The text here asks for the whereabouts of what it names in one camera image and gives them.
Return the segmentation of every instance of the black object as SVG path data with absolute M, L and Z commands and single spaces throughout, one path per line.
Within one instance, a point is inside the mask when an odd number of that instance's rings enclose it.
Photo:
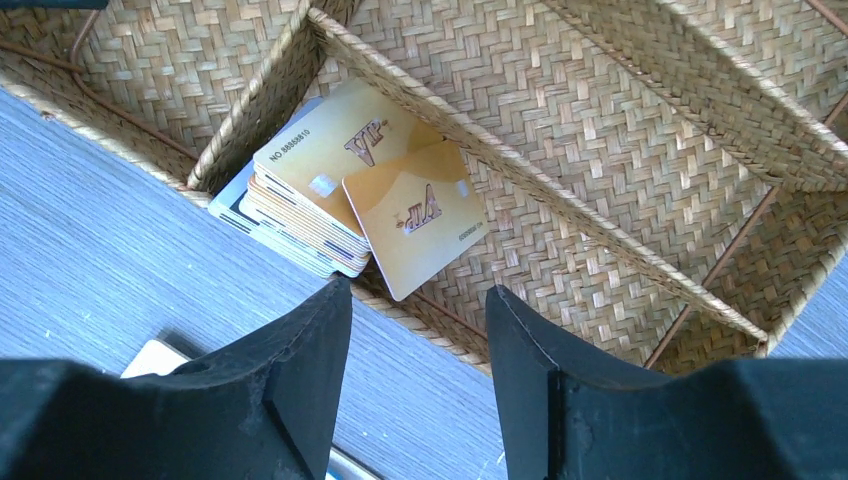
M 0 361 L 0 478 L 323 479 L 350 327 L 342 279 L 164 377 Z
M 672 379 L 504 287 L 486 320 L 509 478 L 848 478 L 848 362 L 734 360 Z

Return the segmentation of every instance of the stack of cards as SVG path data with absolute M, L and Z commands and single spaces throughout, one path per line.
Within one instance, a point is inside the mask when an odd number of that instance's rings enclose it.
M 254 155 L 243 210 L 298 238 L 356 276 L 371 247 L 342 179 L 442 140 L 412 114 L 352 79 Z
M 488 231 L 459 147 L 358 79 L 308 102 L 209 210 L 322 277 L 373 252 L 397 300 Z
M 283 134 L 292 124 L 315 109 L 320 103 L 320 98 L 306 102 L 277 136 Z M 247 184 L 253 176 L 253 172 L 254 162 L 251 160 L 212 200 L 209 204 L 209 212 L 320 277 L 327 278 L 334 272 L 340 271 L 343 268 L 341 264 L 289 234 L 285 228 L 280 228 L 279 223 L 272 223 L 263 219 L 256 211 L 255 206 L 245 200 Z

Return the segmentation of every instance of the woven basket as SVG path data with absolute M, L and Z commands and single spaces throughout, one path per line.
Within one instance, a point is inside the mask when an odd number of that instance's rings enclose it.
M 367 270 L 366 304 L 484 371 L 494 284 L 634 363 L 690 305 L 659 358 L 669 373 L 764 355 L 844 253 L 846 148 L 819 120 L 848 91 L 848 44 L 798 2 L 630 3 L 623 20 L 570 0 L 381 0 L 352 17 L 351 1 L 113 2 L 82 78 L 183 153 L 62 68 L 0 52 L 0 84 L 204 206 L 301 101 L 362 77 L 471 153 L 491 230 L 403 302 Z M 64 58 L 82 19 L 0 12 L 0 37 Z M 695 51 L 706 60 L 680 54 Z

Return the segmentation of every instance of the gray wood-grain surface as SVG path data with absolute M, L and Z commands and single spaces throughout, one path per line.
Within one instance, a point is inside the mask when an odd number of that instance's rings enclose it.
M 322 281 L 0 91 L 0 355 L 117 373 L 163 332 L 199 351 Z M 844 264 L 777 354 L 845 356 Z M 506 478 L 490 379 L 363 305 L 335 441 L 388 478 Z

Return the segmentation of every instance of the vip logo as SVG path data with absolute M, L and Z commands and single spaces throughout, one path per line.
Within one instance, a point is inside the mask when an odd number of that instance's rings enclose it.
M 438 218 L 442 214 L 439 204 L 436 203 L 436 195 L 433 193 L 433 186 L 429 183 L 424 189 L 424 202 L 416 203 L 409 207 L 409 217 L 406 222 L 397 222 L 398 228 L 403 227 L 404 233 L 412 233 L 415 230 Z
M 382 122 L 377 118 L 371 120 L 345 144 L 345 150 L 355 153 L 366 165 L 373 167 L 374 157 L 371 155 L 371 149 L 383 139 L 380 129 L 388 124 L 388 120 Z

